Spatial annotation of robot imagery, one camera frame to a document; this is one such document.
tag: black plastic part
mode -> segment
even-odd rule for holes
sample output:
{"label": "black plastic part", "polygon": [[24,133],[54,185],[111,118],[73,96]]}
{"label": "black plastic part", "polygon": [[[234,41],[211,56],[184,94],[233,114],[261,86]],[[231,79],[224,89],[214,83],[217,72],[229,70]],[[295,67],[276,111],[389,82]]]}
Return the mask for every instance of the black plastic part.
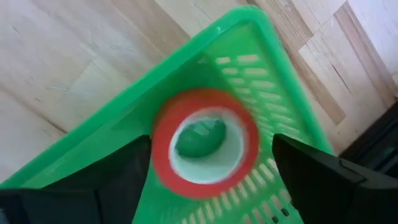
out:
{"label": "black plastic part", "polygon": [[398,177],[398,103],[388,109],[339,157],[363,167]]}
{"label": "black plastic part", "polygon": [[281,134],[272,152],[304,223],[398,223],[398,180]]}
{"label": "black plastic part", "polygon": [[274,221],[274,223],[279,223],[278,217],[272,217],[272,221]]}
{"label": "black plastic part", "polygon": [[0,190],[0,224],[130,224],[149,161],[141,136],[43,189]]}
{"label": "black plastic part", "polygon": [[289,216],[289,211],[286,208],[282,208],[280,211],[284,214],[284,216]]}

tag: tape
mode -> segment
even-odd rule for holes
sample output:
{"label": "tape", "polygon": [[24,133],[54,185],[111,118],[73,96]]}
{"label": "tape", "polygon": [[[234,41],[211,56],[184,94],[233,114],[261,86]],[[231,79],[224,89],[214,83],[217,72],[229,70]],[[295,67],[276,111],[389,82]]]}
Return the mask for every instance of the tape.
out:
{"label": "tape", "polygon": [[[221,118],[226,125],[221,146],[202,158],[181,156],[176,148],[181,132],[208,118]],[[234,187],[251,171],[258,149],[258,130],[244,106],[226,92],[204,88],[185,91],[166,102],[152,138],[159,179],[171,191],[190,198],[214,197]]]}

